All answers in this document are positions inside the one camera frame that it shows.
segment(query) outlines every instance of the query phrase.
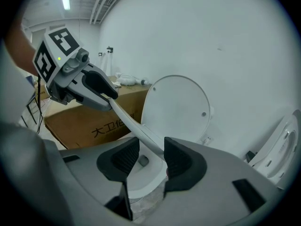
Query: cardboard box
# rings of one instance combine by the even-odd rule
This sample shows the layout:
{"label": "cardboard box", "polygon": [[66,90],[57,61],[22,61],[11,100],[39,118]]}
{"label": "cardboard box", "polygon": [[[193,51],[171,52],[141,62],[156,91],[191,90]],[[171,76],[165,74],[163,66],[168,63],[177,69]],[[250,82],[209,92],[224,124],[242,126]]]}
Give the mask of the cardboard box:
{"label": "cardboard box", "polygon": [[[122,86],[119,105],[137,122],[150,86]],[[44,116],[45,126],[66,148],[80,148],[115,141],[130,132],[113,110],[98,111],[77,103],[68,105],[51,101]]]}
{"label": "cardboard box", "polygon": [[[37,83],[34,85],[34,88],[36,90],[36,100],[38,101],[38,84]],[[49,97],[50,97],[50,95],[48,94],[48,91],[46,90],[45,84],[43,81],[41,81],[40,99],[44,100]]]}

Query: black rubber pad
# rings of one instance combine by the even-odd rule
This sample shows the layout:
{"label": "black rubber pad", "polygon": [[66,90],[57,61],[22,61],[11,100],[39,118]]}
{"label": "black rubber pad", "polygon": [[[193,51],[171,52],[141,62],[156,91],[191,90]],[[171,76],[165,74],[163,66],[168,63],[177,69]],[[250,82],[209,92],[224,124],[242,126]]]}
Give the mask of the black rubber pad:
{"label": "black rubber pad", "polygon": [[232,182],[250,212],[254,212],[260,208],[265,200],[256,191],[256,189],[248,182],[247,179],[240,179]]}
{"label": "black rubber pad", "polygon": [[97,167],[110,181],[126,182],[139,157],[139,149],[139,139],[134,137],[102,153],[97,158]]}
{"label": "black rubber pad", "polygon": [[131,210],[127,195],[127,187],[125,184],[122,185],[119,196],[113,197],[107,204],[105,204],[105,207],[128,220],[133,220],[133,212]]}
{"label": "black rubber pad", "polygon": [[164,196],[167,192],[191,189],[207,171],[206,160],[200,153],[169,137],[164,138],[164,158],[168,166]]}
{"label": "black rubber pad", "polygon": [[63,160],[64,160],[65,163],[75,161],[77,159],[79,159],[79,156],[77,156],[77,155],[71,155],[71,156],[63,157]]}
{"label": "black rubber pad", "polygon": [[254,158],[254,156],[256,156],[256,154],[254,154],[251,151],[248,151],[246,154],[246,161],[249,163]]}
{"label": "black rubber pad", "polygon": [[106,94],[113,99],[118,98],[118,92],[112,87],[108,81],[103,78],[103,76],[96,71],[85,71],[82,70],[85,75],[82,77],[82,84],[90,91],[92,91],[97,96],[101,97],[105,101],[108,101],[107,98],[103,97],[101,94]]}

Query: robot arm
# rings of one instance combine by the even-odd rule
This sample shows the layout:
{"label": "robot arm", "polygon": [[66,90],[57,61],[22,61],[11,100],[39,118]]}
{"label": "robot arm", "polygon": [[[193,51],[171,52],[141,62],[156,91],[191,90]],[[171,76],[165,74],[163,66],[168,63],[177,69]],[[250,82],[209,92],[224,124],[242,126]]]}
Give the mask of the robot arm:
{"label": "robot arm", "polygon": [[37,49],[33,64],[45,81],[50,99],[66,105],[71,100],[97,110],[111,109],[109,100],[118,93],[98,67],[89,61],[89,53],[66,27],[44,35]]}

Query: toilet seat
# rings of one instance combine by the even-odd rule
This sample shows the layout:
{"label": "toilet seat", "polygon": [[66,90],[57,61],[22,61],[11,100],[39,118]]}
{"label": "toilet seat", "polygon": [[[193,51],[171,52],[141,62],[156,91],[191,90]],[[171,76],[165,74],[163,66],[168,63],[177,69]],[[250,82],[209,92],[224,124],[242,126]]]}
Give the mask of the toilet seat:
{"label": "toilet seat", "polygon": [[180,75],[163,77],[151,86],[146,95],[141,124],[112,98],[110,104],[134,135],[161,158],[164,137],[197,142],[212,117],[212,108],[203,89]]}
{"label": "toilet seat", "polygon": [[300,111],[289,111],[249,164],[277,184],[289,170],[299,141]]}

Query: person's arm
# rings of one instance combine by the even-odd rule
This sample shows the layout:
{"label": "person's arm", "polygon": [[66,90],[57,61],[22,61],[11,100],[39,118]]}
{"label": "person's arm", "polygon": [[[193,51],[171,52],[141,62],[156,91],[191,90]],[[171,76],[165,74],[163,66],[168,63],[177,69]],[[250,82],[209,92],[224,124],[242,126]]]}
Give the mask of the person's arm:
{"label": "person's arm", "polygon": [[30,42],[27,40],[21,29],[22,17],[23,13],[19,13],[16,16],[4,39],[4,42],[15,64],[19,68],[38,76],[38,72],[32,63],[35,49],[30,45]]}

